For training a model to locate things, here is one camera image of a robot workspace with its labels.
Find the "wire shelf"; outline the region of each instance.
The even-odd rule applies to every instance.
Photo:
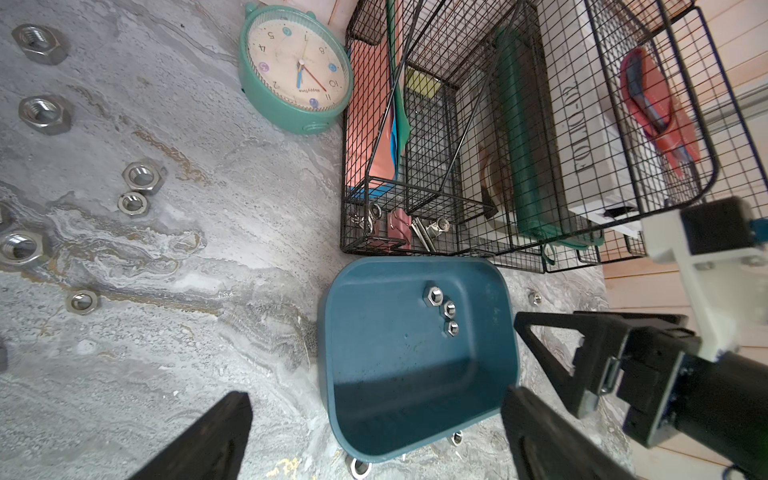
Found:
[[[692,3],[362,0],[346,47],[346,252],[543,273],[642,257],[639,220],[696,202],[738,195],[768,216]]]

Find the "teal bin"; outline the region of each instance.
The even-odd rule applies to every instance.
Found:
[[[423,294],[456,305],[458,335]],[[341,271],[320,304],[319,384],[333,434],[384,462],[498,413],[518,382],[507,285],[487,260],[372,257]]]

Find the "clock face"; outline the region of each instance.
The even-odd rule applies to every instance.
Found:
[[[285,17],[257,22],[248,32],[248,55],[275,95],[308,111],[329,110],[344,101],[349,74],[321,35]]]

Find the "clock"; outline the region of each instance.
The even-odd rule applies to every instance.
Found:
[[[240,83],[269,121],[295,134],[318,134],[352,96],[352,65],[342,45],[310,13],[246,4],[240,33]]]

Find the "clock hand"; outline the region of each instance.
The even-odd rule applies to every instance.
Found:
[[[296,88],[301,88],[301,71],[304,69],[304,60],[299,60],[299,72],[296,76]]]
[[[304,70],[306,70],[306,73],[310,74],[310,77],[312,77],[314,79],[314,81],[316,81],[317,84],[320,86],[320,88],[322,88],[323,91],[327,93],[328,91],[326,90],[326,88],[323,87],[323,84],[321,84],[320,81],[317,78],[315,78],[315,76],[312,74],[312,72],[305,65],[303,65],[303,67],[304,67]]]
[[[306,41],[304,42],[304,51],[301,52],[302,61],[304,59],[304,55],[306,55],[306,46],[309,45],[309,44],[310,44],[310,39],[307,38]]]

